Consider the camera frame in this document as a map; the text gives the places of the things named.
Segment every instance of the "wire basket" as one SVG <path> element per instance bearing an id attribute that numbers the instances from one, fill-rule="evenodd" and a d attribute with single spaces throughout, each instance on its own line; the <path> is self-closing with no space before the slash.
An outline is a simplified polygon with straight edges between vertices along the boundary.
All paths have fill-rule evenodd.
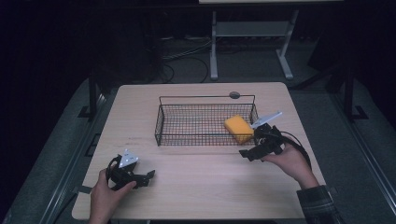
<path id="1" fill-rule="evenodd" d="M 254 95 L 250 103 L 229 104 L 230 96 L 161 96 L 158 110 L 155 138 L 158 146 L 236 146 L 235 138 L 248 134 L 232 135 L 224 127 L 224 121 L 235 115 L 241 116 L 247 123 L 258 119 Z M 200 104 L 163 104 L 163 99 L 185 99 Z M 244 146 L 257 145 L 254 138 L 246 141 Z"/>

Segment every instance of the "metal frame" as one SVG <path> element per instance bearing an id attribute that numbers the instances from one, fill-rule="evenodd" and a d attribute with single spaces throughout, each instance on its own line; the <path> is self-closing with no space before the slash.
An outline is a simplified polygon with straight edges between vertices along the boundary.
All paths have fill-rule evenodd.
<path id="1" fill-rule="evenodd" d="M 219 79 L 218 60 L 216 57 L 216 42 L 218 36 L 284 36 L 285 42 L 281 49 L 276 50 L 280 66 L 286 79 L 293 79 L 286 51 L 291 40 L 299 10 L 294 10 L 289 21 L 217 21 L 216 11 L 212 19 L 212 48 L 210 51 L 210 78 Z"/>

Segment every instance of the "dark background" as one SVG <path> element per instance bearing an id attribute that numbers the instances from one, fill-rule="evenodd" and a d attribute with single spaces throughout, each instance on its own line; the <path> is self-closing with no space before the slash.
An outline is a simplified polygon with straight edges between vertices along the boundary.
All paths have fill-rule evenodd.
<path id="1" fill-rule="evenodd" d="M 1 219 L 74 91 L 92 72 L 102 91 L 149 83 L 161 68 L 157 37 L 210 34 L 210 11 L 131 13 L 109 10 L 123 1 L 103 2 L 0 3 Z M 150 1 L 128 1 L 128 6 L 142 2 Z M 293 39 L 315 40 L 323 34 L 310 65 L 321 71 L 346 60 L 396 127 L 395 3 L 346 2 L 334 11 L 302 9 Z"/>

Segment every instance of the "hand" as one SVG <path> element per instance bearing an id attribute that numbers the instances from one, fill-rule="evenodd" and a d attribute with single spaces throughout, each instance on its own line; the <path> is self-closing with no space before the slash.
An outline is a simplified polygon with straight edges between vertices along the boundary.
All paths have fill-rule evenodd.
<path id="1" fill-rule="evenodd" d="M 302 189 L 310 189 L 319 185 L 304 156 L 290 144 L 285 144 L 281 154 L 266 155 L 262 161 L 269 161 L 279 166 L 285 174 L 297 180 Z"/>
<path id="2" fill-rule="evenodd" d="M 98 182 L 91 191 L 90 224 L 107 224 L 120 200 L 136 186 L 133 181 L 117 191 L 112 190 L 106 181 L 106 169 L 99 173 Z"/>

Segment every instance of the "yellow sponge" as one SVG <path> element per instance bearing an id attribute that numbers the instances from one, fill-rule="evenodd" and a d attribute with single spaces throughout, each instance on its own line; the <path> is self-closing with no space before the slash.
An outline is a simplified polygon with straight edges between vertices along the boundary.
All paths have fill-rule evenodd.
<path id="1" fill-rule="evenodd" d="M 224 121 L 225 128 L 235 137 L 239 144 L 243 144 L 253 137 L 254 131 L 240 115 Z"/>

